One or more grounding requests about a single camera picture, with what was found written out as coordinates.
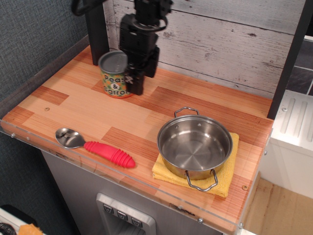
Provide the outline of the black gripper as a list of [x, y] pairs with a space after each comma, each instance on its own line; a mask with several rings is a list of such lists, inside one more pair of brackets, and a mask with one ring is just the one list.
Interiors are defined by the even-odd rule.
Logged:
[[125, 82], [129, 93], [142, 95], [144, 75], [153, 78], [156, 73], [160, 52], [157, 32], [167, 27], [166, 15], [172, 5], [171, 0], [135, 0], [135, 13], [121, 20], [119, 48], [128, 57]]

